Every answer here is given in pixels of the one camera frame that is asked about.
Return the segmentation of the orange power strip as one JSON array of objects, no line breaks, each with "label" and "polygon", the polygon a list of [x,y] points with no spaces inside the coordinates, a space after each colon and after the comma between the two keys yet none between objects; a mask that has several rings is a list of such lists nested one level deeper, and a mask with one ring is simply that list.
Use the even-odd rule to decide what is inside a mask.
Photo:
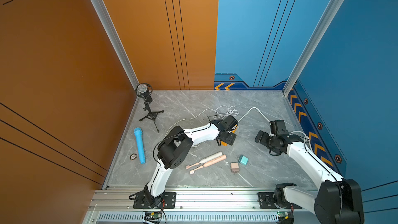
[{"label": "orange power strip", "polygon": [[235,139],[237,135],[235,134],[236,129],[238,128],[238,125],[235,125],[231,130],[229,131],[221,131],[219,135],[216,138],[218,146],[227,146],[227,145],[233,145],[235,142]]}]

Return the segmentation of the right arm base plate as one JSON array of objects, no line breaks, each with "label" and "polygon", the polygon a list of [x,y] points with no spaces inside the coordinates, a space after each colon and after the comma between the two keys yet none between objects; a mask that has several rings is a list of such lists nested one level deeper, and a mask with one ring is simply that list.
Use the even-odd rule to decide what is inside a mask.
[{"label": "right arm base plate", "polygon": [[275,194],[273,192],[259,192],[258,200],[260,209],[290,209],[288,205],[278,205],[274,196]]}]

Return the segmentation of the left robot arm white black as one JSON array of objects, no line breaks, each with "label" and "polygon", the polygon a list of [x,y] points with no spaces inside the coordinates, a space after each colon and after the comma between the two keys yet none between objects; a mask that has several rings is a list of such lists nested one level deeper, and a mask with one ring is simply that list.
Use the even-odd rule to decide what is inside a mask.
[{"label": "left robot arm white black", "polygon": [[146,202],[158,206],[165,192],[165,186],[173,170],[180,166],[193,146],[207,141],[233,145],[238,121],[231,115],[211,120],[208,124],[193,129],[175,126],[157,146],[157,166],[151,180],[144,186]]}]

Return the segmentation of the teal charger adapter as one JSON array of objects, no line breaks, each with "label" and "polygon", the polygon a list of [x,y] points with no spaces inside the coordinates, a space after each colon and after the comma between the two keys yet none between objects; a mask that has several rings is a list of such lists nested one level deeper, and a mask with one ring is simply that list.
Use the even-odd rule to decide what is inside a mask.
[{"label": "teal charger adapter", "polygon": [[239,156],[239,159],[238,159],[238,162],[239,162],[240,164],[242,164],[242,165],[247,165],[247,163],[248,163],[248,158],[247,158],[246,156],[244,156],[244,155],[240,155],[240,156]]}]

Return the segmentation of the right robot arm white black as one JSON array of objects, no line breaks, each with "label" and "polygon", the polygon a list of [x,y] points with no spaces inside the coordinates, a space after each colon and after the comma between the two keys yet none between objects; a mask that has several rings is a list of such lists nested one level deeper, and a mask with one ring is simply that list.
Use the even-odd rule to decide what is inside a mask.
[{"label": "right robot arm white black", "polygon": [[299,206],[313,213],[321,224],[362,224],[365,222],[361,188],[345,179],[319,159],[309,147],[309,139],[290,133],[283,120],[269,123],[270,133],[259,131],[255,142],[268,148],[272,156],[288,155],[311,178],[318,192],[294,183],[277,184],[274,194],[260,202],[261,207],[292,209]]}]

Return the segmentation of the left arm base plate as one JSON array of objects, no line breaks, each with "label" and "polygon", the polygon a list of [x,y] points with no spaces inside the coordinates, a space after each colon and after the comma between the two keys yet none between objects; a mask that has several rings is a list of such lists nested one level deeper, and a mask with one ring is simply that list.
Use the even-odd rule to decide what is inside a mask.
[{"label": "left arm base plate", "polygon": [[129,196],[129,200],[133,201],[134,209],[145,208],[161,208],[161,209],[174,209],[176,203],[175,192],[164,192],[162,195],[150,201],[143,191],[139,191]]}]

